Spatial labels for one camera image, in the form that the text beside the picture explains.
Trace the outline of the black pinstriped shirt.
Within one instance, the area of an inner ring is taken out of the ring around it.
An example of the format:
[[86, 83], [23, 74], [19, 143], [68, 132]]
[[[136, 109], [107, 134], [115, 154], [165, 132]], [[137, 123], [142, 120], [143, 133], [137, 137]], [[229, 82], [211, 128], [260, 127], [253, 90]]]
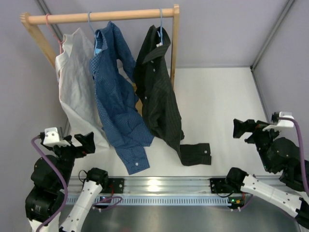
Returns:
[[136, 95], [142, 102], [142, 117], [151, 134], [171, 147], [182, 165], [210, 165], [208, 143], [181, 144], [182, 118], [165, 60], [170, 45], [164, 28], [149, 27], [133, 72]]

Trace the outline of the light blue hanger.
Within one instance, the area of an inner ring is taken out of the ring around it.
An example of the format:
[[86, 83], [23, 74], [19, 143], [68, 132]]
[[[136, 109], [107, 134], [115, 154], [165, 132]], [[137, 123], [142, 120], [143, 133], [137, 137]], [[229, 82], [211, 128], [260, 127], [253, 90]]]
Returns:
[[157, 34], [158, 34], [160, 41], [156, 45], [157, 47], [163, 45], [163, 11], [161, 8], [159, 10], [160, 10], [160, 27], [159, 27], [159, 30], [157, 31]]

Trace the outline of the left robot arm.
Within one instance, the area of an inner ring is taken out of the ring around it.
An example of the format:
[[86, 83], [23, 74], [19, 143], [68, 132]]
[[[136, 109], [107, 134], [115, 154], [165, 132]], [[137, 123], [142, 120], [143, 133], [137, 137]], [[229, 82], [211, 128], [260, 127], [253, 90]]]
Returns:
[[41, 156], [34, 164], [31, 174], [34, 187], [25, 201], [26, 217], [34, 232], [81, 231], [95, 198], [109, 188], [107, 171], [90, 169], [77, 202], [67, 218], [59, 222], [69, 196], [68, 185], [75, 160], [96, 150], [93, 132], [76, 134], [74, 138], [80, 146], [72, 144], [72, 136], [61, 138], [56, 129], [52, 128], [31, 140]]

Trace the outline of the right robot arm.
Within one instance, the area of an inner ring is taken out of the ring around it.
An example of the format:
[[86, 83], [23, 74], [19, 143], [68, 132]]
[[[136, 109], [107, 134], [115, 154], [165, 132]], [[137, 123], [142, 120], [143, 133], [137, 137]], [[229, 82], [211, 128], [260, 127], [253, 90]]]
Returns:
[[291, 117], [277, 118], [274, 124], [248, 119], [234, 119], [233, 137], [240, 138], [244, 133], [251, 135], [245, 139], [248, 144], [256, 146], [263, 167], [268, 173], [281, 173], [279, 180], [296, 194], [289, 194], [267, 185], [253, 175], [232, 167], [226, 178], [225, 187], [230, 192], [241, 191], [259, 197], [280, 208], [296, 222], [309, 227], [309, 162], [305, 160], [303, 147], [296, 146], [291, 140], [280, 137], [283, 129], [293, 128]]

